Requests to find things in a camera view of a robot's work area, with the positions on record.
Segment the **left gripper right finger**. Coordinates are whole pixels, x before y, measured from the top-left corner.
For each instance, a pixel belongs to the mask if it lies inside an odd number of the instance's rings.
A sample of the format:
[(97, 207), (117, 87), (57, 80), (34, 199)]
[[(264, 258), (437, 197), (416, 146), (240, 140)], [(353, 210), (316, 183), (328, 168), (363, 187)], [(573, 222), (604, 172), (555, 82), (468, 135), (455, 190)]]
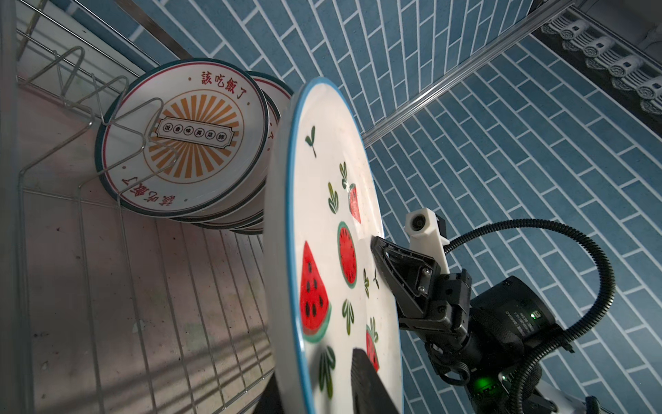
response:
[(367, 353), (361, 348), (354, 348), (352, 353), (351, 390), (354, 413), (398, 413)]

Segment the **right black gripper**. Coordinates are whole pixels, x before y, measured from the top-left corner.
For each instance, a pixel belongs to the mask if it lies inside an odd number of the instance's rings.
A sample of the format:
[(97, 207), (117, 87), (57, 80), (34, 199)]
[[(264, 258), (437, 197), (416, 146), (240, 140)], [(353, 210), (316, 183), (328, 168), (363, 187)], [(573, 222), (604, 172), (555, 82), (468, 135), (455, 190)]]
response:
[(372, 256), (398, 306), (399, 328), (422, 340), (434, 372), (446, 383), (467, 383), (460, 355), (470, 339), (471, 278), (451, 274), (428, 255), (374, 236)]

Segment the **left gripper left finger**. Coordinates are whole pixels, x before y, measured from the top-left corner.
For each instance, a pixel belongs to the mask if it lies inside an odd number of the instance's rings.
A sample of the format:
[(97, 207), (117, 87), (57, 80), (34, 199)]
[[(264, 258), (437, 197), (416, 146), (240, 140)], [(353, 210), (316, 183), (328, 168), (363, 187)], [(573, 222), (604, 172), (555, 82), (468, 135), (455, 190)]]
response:
[(281, 398), (277, 385), (268, 385), (255, 405), (253, 414), (283, 414)]

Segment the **strawberry print blue rim plate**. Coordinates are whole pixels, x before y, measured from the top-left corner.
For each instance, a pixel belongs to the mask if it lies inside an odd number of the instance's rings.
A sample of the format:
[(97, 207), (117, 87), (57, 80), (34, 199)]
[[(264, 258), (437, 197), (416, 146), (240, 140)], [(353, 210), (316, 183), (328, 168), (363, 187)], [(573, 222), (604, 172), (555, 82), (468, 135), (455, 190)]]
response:
[(265, 195), (269, 335), (286, 412), (354, 413), (354, 348), (403, 410), (396, 301), (371, 251), (383, 234), (353, 113), (333, 82), (313, 79), (281, 117)]

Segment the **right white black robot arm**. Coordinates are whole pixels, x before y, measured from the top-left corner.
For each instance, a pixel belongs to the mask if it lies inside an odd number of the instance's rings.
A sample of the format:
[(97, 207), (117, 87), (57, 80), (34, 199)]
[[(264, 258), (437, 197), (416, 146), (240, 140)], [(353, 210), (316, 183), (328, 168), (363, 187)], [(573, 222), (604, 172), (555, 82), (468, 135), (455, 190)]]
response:
[(594, 396), (580, 400), (541, 379), (541, 360), (590, 332), (608, 313), (615, 275), (603, 250), (589, 236), (546, 220), (488, 224), (459, 236), (449, 253), (504, 229), (537, 227), (574, 240), (591, 257), (599, 276), (592, 307), (563, 329), (538, 295), (515, 276), (473, 298), (467, 271), (452, 274), (430, 254), (402, 248), (375, 236), (372, 255), (398, 304), (401, 329), (419, 336), (436, 374), (465, 389), (477, 413), (602, 413)]

